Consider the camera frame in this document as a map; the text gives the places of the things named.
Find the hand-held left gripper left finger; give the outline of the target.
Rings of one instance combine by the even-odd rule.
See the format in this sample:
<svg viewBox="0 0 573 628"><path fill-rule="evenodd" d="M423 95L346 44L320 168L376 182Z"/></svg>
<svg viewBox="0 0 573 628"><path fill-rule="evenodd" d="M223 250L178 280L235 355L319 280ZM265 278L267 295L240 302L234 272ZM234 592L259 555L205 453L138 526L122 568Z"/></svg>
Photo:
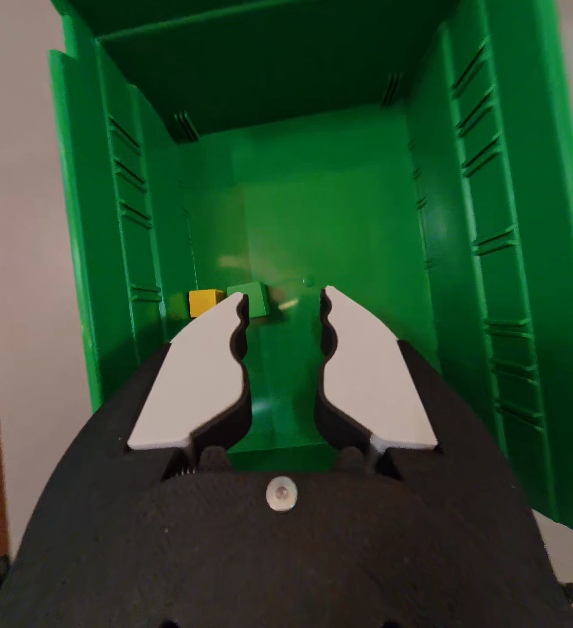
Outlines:
<svg viewBox="0 0 573 628"><path fill-rule="evenodd" d="M247 353L249 298L236 292L190 322L169 350L127 445L131 450L226 450L252 426Z"/></svg>

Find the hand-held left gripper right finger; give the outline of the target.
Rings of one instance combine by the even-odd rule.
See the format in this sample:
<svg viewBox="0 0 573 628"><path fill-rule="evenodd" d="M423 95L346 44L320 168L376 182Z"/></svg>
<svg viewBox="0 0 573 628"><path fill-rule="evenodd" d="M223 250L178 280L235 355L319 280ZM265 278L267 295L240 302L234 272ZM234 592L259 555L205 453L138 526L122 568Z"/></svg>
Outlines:
<svg viewBox="0 0 573 628"><path fill-rule="evenodd" d="M323 439L366 457L389 448L435 450L438 439L391 329L332 286L320 294L320 323L314 423Z"/></svg>

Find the small yellow cube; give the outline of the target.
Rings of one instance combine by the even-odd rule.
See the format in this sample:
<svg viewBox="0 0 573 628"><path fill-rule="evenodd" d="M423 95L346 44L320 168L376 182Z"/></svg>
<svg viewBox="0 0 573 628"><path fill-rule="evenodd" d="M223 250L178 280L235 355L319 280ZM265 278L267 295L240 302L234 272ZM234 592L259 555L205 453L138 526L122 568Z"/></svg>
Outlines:
<svg viewBox="0 0 573 628"><path fill-rule="evenodd" d="M226 298L226 293L219 289L198 289L188 292L190 318L197 318L217 306Z"/></svg>

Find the small green cube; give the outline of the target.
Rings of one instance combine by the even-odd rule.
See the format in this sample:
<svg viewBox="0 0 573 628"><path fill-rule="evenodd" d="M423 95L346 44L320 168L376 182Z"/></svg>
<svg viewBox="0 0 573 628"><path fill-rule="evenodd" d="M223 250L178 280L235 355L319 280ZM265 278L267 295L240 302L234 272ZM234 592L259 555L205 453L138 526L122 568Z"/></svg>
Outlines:
<svg viewBox="0 0 573 628"><path fill-rule="evenodd" d="M251 281L240 285L229 286L227 295L235 293L247 295L249 302L249 318L265 318L270 314L266 285L260 281Z"/></svg>

